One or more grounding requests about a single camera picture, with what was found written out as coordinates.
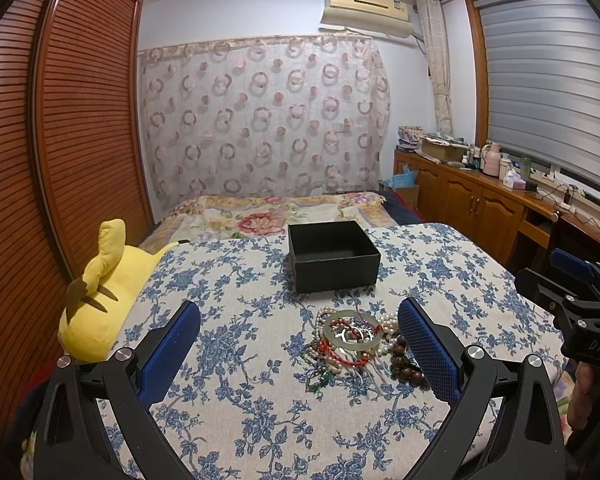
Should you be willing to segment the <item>person's right hand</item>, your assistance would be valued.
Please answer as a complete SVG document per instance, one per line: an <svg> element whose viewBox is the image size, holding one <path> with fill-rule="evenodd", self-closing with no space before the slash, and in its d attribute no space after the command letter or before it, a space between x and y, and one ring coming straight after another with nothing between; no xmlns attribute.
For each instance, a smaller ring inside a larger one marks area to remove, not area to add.
<svg viewBox="0 0 600 480"><path fill-rule="evenodd" d="M576 383L568 405L567 419L572 430L581 430L592 413L594 399L595 372L585 362L576 369Z"/></svg>

